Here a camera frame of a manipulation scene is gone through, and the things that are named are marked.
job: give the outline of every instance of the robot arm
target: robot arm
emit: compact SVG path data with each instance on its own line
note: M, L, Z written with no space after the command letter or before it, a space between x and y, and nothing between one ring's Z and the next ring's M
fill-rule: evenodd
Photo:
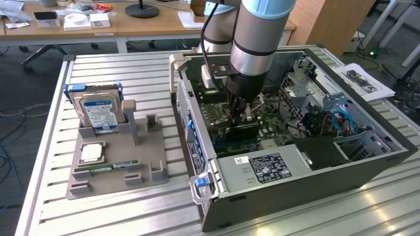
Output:
M206 13L209 14L209 9L213 10L214 6L217 9L208 18L204 45L222 41L226 43L232 39L230 67L237 71L237 74L229 75L225 88L229 96L230 114L237 117L261 92L282 29L296 0L210 0L210 2L213 3L206 3ZM229 16L236 15L236 12L232 10L221 12L222 10L218 8L228 7L214 4L221 2L230 4L230 6L237 6L240 2L233 38L232 35L224 33L225 26L232 24L220 19L224 16L225 20L232 21L233 17ZM209 48L206 47L206 51L217 52L221 47L212 47L208 50Z

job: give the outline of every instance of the hard drive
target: hard drive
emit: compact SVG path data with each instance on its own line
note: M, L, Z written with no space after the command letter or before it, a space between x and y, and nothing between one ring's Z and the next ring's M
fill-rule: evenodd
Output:
M82 127L92 127L97 134L117 131L118 123L126 121L120 82L104 86L64 85L64 94L74 106Z

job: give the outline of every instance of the paper sheet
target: paper sheet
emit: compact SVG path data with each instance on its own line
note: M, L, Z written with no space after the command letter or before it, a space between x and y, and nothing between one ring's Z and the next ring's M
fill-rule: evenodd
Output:
M344 79L345 83L352 87L365 101L376 101L385 97L392 97L394 91L378 82L361 68L360 65L352 63L346 66L333 68L334 73ZM321 70L317 73L316 80L321 83L329 93L338 92L336 85L325 77Z
M178 12L178 19L181 20L182 26L188 30L198 30L202 28L204 23L194 23L189 12Z

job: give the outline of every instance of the motherboard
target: motherboard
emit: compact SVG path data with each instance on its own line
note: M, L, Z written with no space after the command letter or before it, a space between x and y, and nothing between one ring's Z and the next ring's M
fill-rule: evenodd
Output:
M252 109L252 120L241 124L240 135L249 135L249 139L228 136L230 111L226 102L201 103L200 110L209 132L217 157L237 155L252 151L276 148L293 140L285 122L278 117L276 109L277 97L258 97Z

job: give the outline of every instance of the green circuit board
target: green circuit board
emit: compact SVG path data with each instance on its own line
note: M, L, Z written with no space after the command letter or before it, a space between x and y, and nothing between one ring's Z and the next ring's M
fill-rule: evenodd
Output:
M229 126L229 108L226 102L201 104L201 114L209 132L209 138L217 157L237 155L252 151L280 147L293 140L284 121L277 115L276 99L264 98L264 103L257 102L252 111L253 122L249 122L258 131L257 135L246 140L225 142L224 134Z

